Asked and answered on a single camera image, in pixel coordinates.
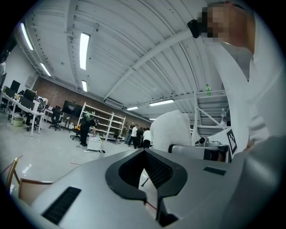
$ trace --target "wooden chair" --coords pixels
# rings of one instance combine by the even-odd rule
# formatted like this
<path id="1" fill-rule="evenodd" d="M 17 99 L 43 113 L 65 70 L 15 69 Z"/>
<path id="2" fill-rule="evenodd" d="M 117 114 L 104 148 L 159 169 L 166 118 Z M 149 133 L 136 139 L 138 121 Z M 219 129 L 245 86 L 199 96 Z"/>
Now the wooden chair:
<path id="1" fill-rule="evenodd" d="M 11 186 L 13 174 L 15 175 L 15 178 L 16 178 L 18 184 L 20 184 L 20 180 L 19 180 L 18 175 L 17 175 L 16 170 L 15 170 L 17 162 L 18 162 L 18 158 L 16 157 L 14 159 L 14 161 L 11 165 L 10 171 L 8 173 L 7 182 L 6 182 L 6 189 L 7 189 L 8 193 L 10 193 L 10 186 Z"/>
<path id="2" fill-rule="evenodd" d="M 18 158 L 16 157 L 12 163 L 12 166 L 10 168 L 10 171 L 7 177 L 6 189 L 10 193 L 12 177 L 13 175 L 15 175 L 15 178 L 19 184 L 18 198 L 25 201 L 28 205 L 31 205 L 31 203 L 36 199 L 36 197 L 40 193 L 42 193 L 53 182 L 34 181 L 34 180 L 28 180 L 28 179 L 23 179 L 23 178 L 19 180 L 18 175 L 15 170 L 17 162 L 18 162 Z"/>
<path id="3" fill-rule="evenodd" d="M 34 181 L 28 179 L 20 179 L 18 198 L 25 201 L 28 205 L 39 196 L 53 182 Z"/>

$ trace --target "person in black clothing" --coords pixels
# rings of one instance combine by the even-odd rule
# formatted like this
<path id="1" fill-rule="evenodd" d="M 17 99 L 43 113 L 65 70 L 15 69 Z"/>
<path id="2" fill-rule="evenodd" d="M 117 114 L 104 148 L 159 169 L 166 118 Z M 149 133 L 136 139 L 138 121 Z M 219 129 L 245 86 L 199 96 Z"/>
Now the person in black clothing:
<path id="1" fill-rule="evenodd" d="M 80 126 L 80 144 L 82 146 L 87 146 L 86 138 L 88 136 L 88 131 L 91 126 L 95 126 L 96 123 L 93 119 L 89 119 L 88 117 L 84 116 L 83 120 L 81 121 Z"/>
<path id="2" fill-rule="evenodd" d="M 141 137 L 143 136 L 143 133 L 143 128 L 137 130 L 136 137 L 133 139 L 134 148 L 140 148 Z"/>
<path id="3" fill-rule="evenodd" d="M 141 140 L 140 140 L 140 148 L 143 148 L 143 135 L 141 136 Z"/>

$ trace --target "concrete floor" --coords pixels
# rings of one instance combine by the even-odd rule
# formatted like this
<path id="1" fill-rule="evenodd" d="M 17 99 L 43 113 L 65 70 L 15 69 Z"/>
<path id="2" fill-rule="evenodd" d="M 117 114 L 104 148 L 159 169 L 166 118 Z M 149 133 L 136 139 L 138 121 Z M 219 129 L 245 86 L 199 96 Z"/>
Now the concrete floor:
<path id="1" fill-rule="evenodd" d="M 15 127 L 8 121 L 7 114 L 0 113 L 0 171 L 6 180 L 6 169 L 18 157 L 16 171 L 19 177 L 39 181 L 56 181 L 66 173 L 88 161 L 96 160 L 132 148 L 115 141 L 102 143 L 106 153 L 84 152 L 86 147 L 77 148 L 79 139 L 72 140 L 73 132 L 49 129 L 50 123 L 43 122 L 41 133 L 34 131 L 34 136 L 26 128 Z"/>

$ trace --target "desk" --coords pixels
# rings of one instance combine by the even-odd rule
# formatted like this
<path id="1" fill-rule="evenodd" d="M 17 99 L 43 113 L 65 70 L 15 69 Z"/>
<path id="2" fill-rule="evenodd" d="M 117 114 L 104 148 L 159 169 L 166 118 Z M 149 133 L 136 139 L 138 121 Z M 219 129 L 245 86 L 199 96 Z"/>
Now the desk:
<path id="1" fill-rule="evenodd" d="M 31 137 L 33 137 L 33 133 L 34 133 L 34 123 L 35 123 L 35 119 L 36 119 L 36 116 L 41 116 L 41 119 L 40 119 L 40 124 L 39 124 L 39 128 L 38 128 L 38 134 L 41 132 L 41 128 L 42 128 L 42 122 L 43 122 L 43 117 L 44 117 L 44 113 L 40 113 L 38 111 L 33 111 L 33 110 L 30 110 L 28 109 L 27 107 L 21 105 L 19 103 L 18 100 L 15 100 L 13 98 L 10 98 L 9 96 L 7 96 L 5 93 L 1 92 L 1 96 L 5 97 L 6 99 L 8 99 L 8 101 L 11 101 L 12 103 L 14 103 L 14 107 L 13 107 L 13 112 L 12 112 L 12 117 L 11 117 L 11 125 L 13 125 L 13 118 L 14 118 L 14 113 L 15 113 L 15 109 L 16 109 L 16 105 L 18 107 L 20 107 L 22 110 L 26 111 L 26 112 L 29 112 L 33 115 L 33 121 L 32 121 L 32 128 L 31 128 Z"/>
<path id="2" fill-rule="evenodd" d="M 46 115 L 46 112 L 48 112 L 48 113 L 50 113 L 50 114 L 53 113 L 51 110 L 45 109 L 45 110 L 44 110 L 44 117 L 45 117 L 45 115 Z"/>

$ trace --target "table leg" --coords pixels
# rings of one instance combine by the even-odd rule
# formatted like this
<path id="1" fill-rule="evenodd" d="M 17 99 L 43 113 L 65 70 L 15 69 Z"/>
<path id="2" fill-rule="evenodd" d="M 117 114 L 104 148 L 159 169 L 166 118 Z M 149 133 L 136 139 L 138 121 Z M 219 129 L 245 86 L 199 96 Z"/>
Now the table leg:
<path id="1" fill-rule="evenodd" d="M 40 124 L 39 124 L 38 134 L 41 132 L 43 119 L 44 119 L 44 116 L 42 115 L 41 118 L 40 118 Z"/>
<path id="2" fill-rule="evenodd" d="M 13 112 L 12 112 L 12 117 L 11 117 L 11 125 L 13 125 L 15 109 L 16 109 L 16 103 L 14 103 L 14 107 L 13 107 Z"/>
<path id="3" fill-rule="evenodd" d="M 32 128 L 31 128 L 31 137 L 33 137 L 33 133 L 34 133 L 35 118 L 36 118 L 36 116 L 33 115 Z"/>
<path id="4" fill-rule="evenodd" d="M 49 117 L 49 112 L 47 113 L 47 111 L 45 110 L 45 114 L 44 116 L 46 115 L 46 122 L 48 121 L 48 117 Z"/>

